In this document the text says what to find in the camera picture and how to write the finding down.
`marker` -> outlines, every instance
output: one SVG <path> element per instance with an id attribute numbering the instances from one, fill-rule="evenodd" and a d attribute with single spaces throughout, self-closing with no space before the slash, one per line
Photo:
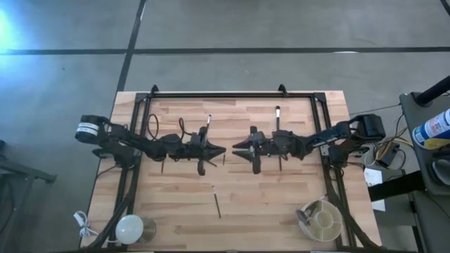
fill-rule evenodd
<path id="1" fill-rule="evenodd" d="M 280 106 L 277 105 L 275 107 L 275 116 L 276 116 L 276 130 L 280 130 Z M 281 156 L 278 156 L 278 164 L 280 165 L 280 171 L 283 170 L 281 167 Z"/>

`spray can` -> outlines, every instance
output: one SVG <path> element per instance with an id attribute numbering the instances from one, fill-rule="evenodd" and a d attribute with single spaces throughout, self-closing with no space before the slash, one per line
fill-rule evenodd
<path id="1" fill-rule="evenodd" d="M 450 144 L 450 109 L 417 126 L 413 130 L 413 140 L 428 150 Z"/>

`round white object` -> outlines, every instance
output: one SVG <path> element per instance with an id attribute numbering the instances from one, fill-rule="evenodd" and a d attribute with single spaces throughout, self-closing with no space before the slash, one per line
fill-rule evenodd
<path id="1" fill-rule="evenodd" d="M 143 222 L 139 216 L 130 214 L 120 219 L 115 227 L 117 239 L 126 245 L 135 243 L 143 232 Z"/>
<path id="2" fill-rule="evenodd" d="M 303 233 L 312 240 L 330 242 L 336 239 L 342 232 L 342 215 L 333 204 L 325 200 L 318 200 L 316 209 L 308 218 L 309 226 L 299 221 Z M 302 211 L 312 204 L 305 205 Z"/>

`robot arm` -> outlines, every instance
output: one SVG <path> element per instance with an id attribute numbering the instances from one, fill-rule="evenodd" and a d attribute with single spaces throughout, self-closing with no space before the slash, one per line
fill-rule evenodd
<path id="1" fill-rule="evenodd" d="M 357 123 L 356 128 L 351 128 L 353 123 Z M 330 129 L 311 136 L 297 136 L 286 130 L 276 130 L 272 135 L 272 139 L 267 139 L 261 131 L 252 126 L 249 138 L 233 146 L 245 150 L 233 151 L 233 154 L 253 163 L 253 173 L 258 174 L 261 171 L 260 155 L 280 155 L 286 160 L 286 155 L 290 153 L 293 157 L 303 160 L 314 148 L 330 144 L 328 148 L 330 162 L 342 164 L 347 161 L 348 155 L 360 149 L 361 145 L 381 141 L 385 137 L 385 130 L 381 118 L 369 114 L 338 122 Z M 334 145 L 334 142 L 341 139 L 345 141 Z"/>
<path id="2" fill-rule="evenodd" d="M 111 154 L 116 162 L 125 164 L 126 167 L 134 163 L 134 149 L 144 152 L 157 162 L 163 161 L 166 156 L 175 161 L 199 159 L 198 173 L 204 176 L 203 162 L 209 162 L 213 157 L 226 151 L 225 148 L 212 145 L 207 140 L 210 117 L 211 115 L 208 117 L 207 126 L 201 127 L 198 134 L 188 134 L 191 140 L 187 143 L 182 143 L 177 134 L 149 140 L 130 132 L 125 126 L 111 123 L 106 117 L 95 115 L 82 116 L 75 138 L 82 143 L 99 145 L 101 149 L 95 150 L 94 154 L 99 157 L 101 153 Z"/>
<path id="3" fill-rule="evenodd" d="M 357 123 L 356 128 L 351 128 L 353 123 Z M 346 156 L 346 161 L 348 154 L 358 150 L 361 145 L 381 141 L 386 136 L 381 118 L 374 114 L 358 115 L 349 121 L 338 122 L 330 129 L 308 137 L 296 136 L 292 132 L 284 130 L 275 131 L 273 135 L 274 142 L 282 151 L 289 152 L 293 157 L 301 160 L 314 148 L 345 139 L 339 145 L 331 145 L 328 151 L 330 152 L 330 149 L 332 152 L 341 150 L 340 152 Z"/>

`metal bracket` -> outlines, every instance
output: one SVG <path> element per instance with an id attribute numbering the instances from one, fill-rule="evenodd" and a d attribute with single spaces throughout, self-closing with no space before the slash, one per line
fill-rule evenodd
<path id="1" fill-rule="evenodd" d="M 316 100 L 319 100 L 322 103 L 326 103 L 326 95 L 324 92 L 314 92 L 314 97 L 316 98 Z"/>
<path id="2" fill-rule="evenodd" d="M 134 97 L 134 102 L 135 103 L 139 103 L 142 100 L 146 99 L 147 97 L 147 93 L 137 93 L 136 96 Z"/>
<path id="3" fill-rule="evenodd" d="M 286 87 L 284 87 L 284 84 L 280 84 L 280 86 L 278 87 L 278 91 L 283 92 L 284 97 L 289 96 L 289 93 L 288 93 L 288 91 L 286 91 Z"/>
<path id="4" fill-rule="evenodd" d="M 330 146 L 329 146 L 328 144 L 325 144 L 325 145 L 320 146 L 321 154 L 322 154 L 323 156 L 329 156 L 329 153 L 328 153 L 328 148 L 329 148 L 329 147 L 330 147 Z"/>
<path id="5" fill-rule="evenodd" d="M 157 91 L 160 91 L 159 88 L 156 86 L 156 84 L 153 85 L 152 89 L 150 90 L 151 96 Z"/>

